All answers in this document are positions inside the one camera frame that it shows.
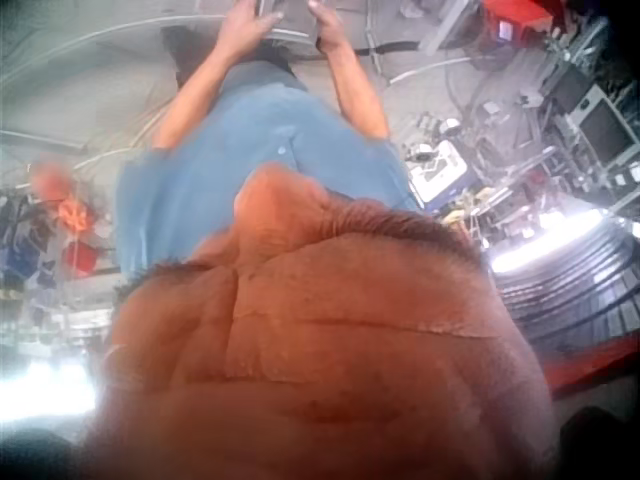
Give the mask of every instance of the bright light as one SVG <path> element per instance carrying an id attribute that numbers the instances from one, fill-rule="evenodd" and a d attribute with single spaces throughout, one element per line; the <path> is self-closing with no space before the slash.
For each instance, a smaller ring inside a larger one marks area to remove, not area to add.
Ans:
<path id="1" fill-rule="evenodd" d="M 540 226 L 542 228 L 550 230 L 564 222 L 564 215 L 562 212 L 556 210 L 553 212 L 541 213 L 538 216 L 538 219 L 540 220 Z"/>
<path id="2" fill-rule="evenodd" d="M 500 255 L 493 261 L 491 268 L 496 273 L 516 270 L 586 235 L 601 221 L 602 213 L 599 210 L 589 210 L 566 218 L 560 225 L 552 228 L 542 237 L 513 252 Z"/>
<path id="3" fill-rule="evenodd" d="M 0 424 L 37 416 L 77 415 L 95 408 L 93 385 L 81 365 L 32 362 L 25 376 L 0 382 Z"/>
<path id="4" fill-rule="evenodd" d="M 522 236 L 524 238 L 531 238 L 536 234 L 536 232 L 531 227 L 526 227 L 522 229 Z"/>

